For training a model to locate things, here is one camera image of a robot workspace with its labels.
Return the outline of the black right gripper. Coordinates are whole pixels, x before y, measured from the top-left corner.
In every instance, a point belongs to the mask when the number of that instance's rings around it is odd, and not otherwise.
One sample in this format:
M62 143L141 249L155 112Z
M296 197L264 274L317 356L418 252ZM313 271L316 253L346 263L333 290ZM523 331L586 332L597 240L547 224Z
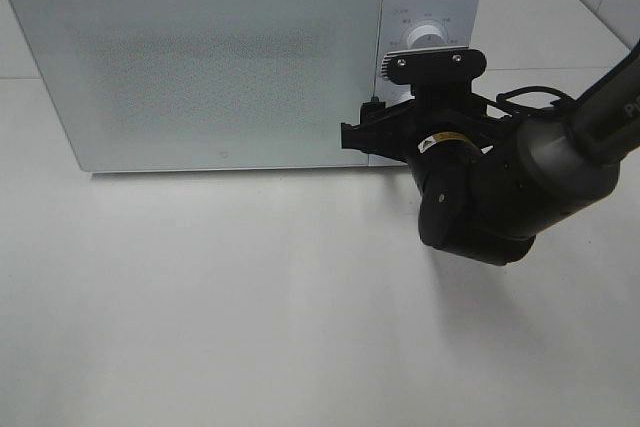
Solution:
M394 105L379 96L360 106L359 123L340 125L340 146L407 164L419 144L440 133L459 134L482 149L505 137L513 115L472 90L470 81L410 87L411 98Z

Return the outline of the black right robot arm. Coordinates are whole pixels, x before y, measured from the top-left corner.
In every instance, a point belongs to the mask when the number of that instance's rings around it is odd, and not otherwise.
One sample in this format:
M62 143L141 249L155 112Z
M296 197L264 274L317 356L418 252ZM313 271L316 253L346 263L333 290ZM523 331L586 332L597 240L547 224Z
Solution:
M410 98L365 102L359 123L342 125L341 145L407 164L425 245L503 266L615 189L621 161L639 145L639 53L582 95L555 91L542 108L519 104L516 91L476 94L486 66L468 47L388 53L382 76Z

